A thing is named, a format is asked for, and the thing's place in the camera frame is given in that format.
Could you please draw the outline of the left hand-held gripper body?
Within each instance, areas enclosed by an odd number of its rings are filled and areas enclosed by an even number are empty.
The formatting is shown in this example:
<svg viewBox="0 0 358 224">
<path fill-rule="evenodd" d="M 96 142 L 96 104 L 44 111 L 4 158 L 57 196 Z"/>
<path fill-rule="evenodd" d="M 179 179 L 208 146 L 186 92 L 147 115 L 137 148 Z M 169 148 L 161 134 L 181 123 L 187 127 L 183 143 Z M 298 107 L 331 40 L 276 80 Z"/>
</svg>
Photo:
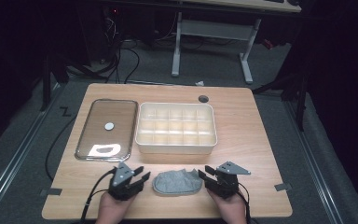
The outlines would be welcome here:
<svg viewBox="0 0 358 224">
<path fill-rule="evenodd" d="M 124 162 L 120 162 L 118 167 L 114 169 L 114 175 L 110 180 L 108 193 L 116 200 L 127 201 L 144 189 L 144 186 L 138 185 L 139 180 L 131 183 L 131 180 L 134 178 L 132 171 L 133 170 Z"/>
</svg>

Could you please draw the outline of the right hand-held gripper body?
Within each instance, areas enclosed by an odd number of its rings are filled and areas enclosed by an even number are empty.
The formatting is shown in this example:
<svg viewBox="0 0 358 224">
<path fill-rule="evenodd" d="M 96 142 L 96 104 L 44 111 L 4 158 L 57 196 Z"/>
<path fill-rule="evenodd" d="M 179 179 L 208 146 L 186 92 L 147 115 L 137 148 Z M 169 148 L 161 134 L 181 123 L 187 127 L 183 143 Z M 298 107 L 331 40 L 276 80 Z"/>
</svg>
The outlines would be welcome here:
<svg viewBox="0 0 358 224">
<path fill-rule="evenodd" d="M 251 173 L 232 161 L 226 161 L 214 169 L 215 179 L 212 179 L 212 183 L 205 188 L 223 199 L 229 198 L 239 191 L 238 175 Z"/>
</svg>

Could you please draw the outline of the grey sock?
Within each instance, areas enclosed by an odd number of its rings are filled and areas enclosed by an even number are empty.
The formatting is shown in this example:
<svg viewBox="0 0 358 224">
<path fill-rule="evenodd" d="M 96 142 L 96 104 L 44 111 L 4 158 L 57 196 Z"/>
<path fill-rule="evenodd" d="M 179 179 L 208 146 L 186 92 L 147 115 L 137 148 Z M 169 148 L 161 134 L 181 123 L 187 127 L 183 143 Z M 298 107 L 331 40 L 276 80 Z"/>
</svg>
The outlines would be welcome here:
<svg viewBox="0 0 358 224">
<path fill-rule="evenodd" d="M 152 182 L 153 190 L 162 195 L 190 195 L 200 191 L 202 180 L 193 169 L 167 171 L 158 174 Z"/>
</svg>

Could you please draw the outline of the person's right hand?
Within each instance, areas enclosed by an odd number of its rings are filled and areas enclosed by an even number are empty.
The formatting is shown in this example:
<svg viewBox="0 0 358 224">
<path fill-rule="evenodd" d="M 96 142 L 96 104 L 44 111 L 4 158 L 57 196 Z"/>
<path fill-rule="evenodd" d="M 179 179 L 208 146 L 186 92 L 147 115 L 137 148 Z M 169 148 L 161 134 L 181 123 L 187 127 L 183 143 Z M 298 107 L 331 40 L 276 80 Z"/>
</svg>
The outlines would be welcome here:
<svg viewBox="0 0 358 224">
<path fill-rule="evenodd" d="M 216 204 L 221 218 L 227 224 L 248 224 L 246 220 L 246 205 L 239 193 L 223 199 L 209 189 L 207 192 Z"/>
</svg>

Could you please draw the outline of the person's left hand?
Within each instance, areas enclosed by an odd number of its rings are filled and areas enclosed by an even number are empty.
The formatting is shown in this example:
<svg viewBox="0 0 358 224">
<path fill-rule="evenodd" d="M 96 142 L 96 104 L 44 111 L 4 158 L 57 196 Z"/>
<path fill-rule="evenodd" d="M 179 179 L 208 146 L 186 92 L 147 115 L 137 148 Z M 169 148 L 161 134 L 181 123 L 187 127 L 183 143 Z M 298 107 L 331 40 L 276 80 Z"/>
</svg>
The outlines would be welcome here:
<svg viewBox="0 0 358 224">
<path fill-rule="evenodd" d="M 120 201 L 105 192 L 99 202 L 96 224 L 119 224 L 126 216 L 135 196 L 127 201 Z"/>
</svg>

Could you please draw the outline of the white compartment storage box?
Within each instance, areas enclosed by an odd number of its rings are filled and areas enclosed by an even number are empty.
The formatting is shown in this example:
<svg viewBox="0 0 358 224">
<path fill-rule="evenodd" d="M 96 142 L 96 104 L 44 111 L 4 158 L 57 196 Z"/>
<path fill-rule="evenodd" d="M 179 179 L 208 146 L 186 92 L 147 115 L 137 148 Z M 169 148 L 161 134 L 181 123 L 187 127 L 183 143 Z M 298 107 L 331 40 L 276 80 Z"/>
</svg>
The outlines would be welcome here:
<svg viewBox="0 0 358 224">
<path fill-rule="evenodd" d="M 135 142 L 142 153 L 210 154 L 218 142 L 213 108 L 207 104 L 143 103 Z"/>
</svg>

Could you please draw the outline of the clear plastic box lid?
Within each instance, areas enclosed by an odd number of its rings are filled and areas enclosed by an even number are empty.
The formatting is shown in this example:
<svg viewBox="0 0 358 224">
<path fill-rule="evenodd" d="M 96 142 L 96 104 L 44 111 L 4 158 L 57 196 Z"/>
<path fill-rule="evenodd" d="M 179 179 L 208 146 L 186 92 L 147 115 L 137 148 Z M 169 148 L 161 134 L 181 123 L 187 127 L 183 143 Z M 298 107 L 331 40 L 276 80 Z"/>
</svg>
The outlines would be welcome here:
<svg viewBox="0 0 358 224">
<path fill-rule="evenodd" d="M 98 99 L 90 107 L 75 157 L 82 161 L 125 161 L 131 156 L 138 103 Z"/>
</svg>

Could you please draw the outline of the black metal stand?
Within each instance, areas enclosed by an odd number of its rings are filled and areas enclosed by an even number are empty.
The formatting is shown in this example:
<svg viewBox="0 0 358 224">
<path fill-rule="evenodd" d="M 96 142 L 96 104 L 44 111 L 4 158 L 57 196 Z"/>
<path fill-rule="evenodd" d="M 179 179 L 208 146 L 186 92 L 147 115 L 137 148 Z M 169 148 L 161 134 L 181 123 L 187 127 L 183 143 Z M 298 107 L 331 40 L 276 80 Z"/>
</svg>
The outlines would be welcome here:
<svg viewBox="0 0 358 224">
<path fill-rule="evenodd" d="M 309 72 L 293 73 L 285 77 L 278 77 L 274 81 L 252 90 L 253 94 L 259 94 L 267 90 L 281 89 L 281 99 L 285 102 L 296 100 L 295 122 L 297 128 L 303 132 L 303 118 L 306 109 L 306 94 Z"/>
<path fill-rule="evenodd" d="M 42 111 L 46 111 L 51 101 L 51 77 L 55 77 L 59 84 L 66 84 L 69 76 L 66 73 L 65 58 L 58 53 L 50 53 L 43 61 L 42 73 Z"/>
</svg>

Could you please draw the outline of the white-framed background desk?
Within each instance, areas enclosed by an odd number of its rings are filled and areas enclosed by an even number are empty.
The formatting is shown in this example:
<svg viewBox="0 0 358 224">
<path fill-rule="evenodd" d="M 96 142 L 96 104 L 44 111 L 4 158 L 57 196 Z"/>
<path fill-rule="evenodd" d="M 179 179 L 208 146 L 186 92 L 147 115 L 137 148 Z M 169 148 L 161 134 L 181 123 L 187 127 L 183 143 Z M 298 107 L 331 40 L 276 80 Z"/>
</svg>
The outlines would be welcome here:
<svg viewBox="0 0 358 224">
<path fill-rule="evenodd" d="M 297 14 L 301 7 L 289 0 L 177 0 L 180 7 L 192 4 L 202 4 L 207 7 L 222 9 L 245 9 L 254 13 L 282 13 L 283 15 Z M 181 39 L 183 35 L 211 37 L 229 40 L 246 41 L 244 52 L 239 54 L 241 69 L 247 84 L 253 83 L 248 57 L 255 42 L 262 19 L 256 16 L 250 24 L 234 24 L 222 21 L 206 21 L 205 19 L 184 19 L 182 13 L 176 14 L 175 48 L 172 58 L 172 76 L 180 74 Z"/>
</svg>

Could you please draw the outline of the metal floor rail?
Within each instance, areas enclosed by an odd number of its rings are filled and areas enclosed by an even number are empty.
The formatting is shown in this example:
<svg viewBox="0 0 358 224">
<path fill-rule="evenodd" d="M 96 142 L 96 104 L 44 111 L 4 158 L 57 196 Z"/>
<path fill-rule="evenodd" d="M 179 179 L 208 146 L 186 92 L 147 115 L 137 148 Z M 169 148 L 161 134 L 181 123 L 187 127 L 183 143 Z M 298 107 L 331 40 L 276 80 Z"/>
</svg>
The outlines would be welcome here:
<svg viewBox="0 0 358 224">
<path fill-rule="evenodd" d="M 330 224 L 344 224 L 341 214 L 337 209 L 337 205 L 333 198 L 330 188 L 328 187 L 321 169 L 312 153 L 310 143 L 307 136 L 300 130 L 296 123 L 296 112 L 290 102 L 282 103 L 286 113 L 288 114 L 292 126 L 296 131 L 296 135 L 301 144 L 301 150 L 304 154 L 306 164 L 309 168 L 310 176 L 313 180 L 319 198 L 324 206 L 324 210 L 328 216 Z"/>
<path fill-rule="evenodd" d="M 39 98 L 44 93 L 42 87 L 40 84 L 34 90 L 32 99 L 19 110 L 0 137 L 0 202 L 30 151 L 51 105 L 60 96 L 65 85 L 53 85 L 47 105 L 43 105 Z"/>
</svg>

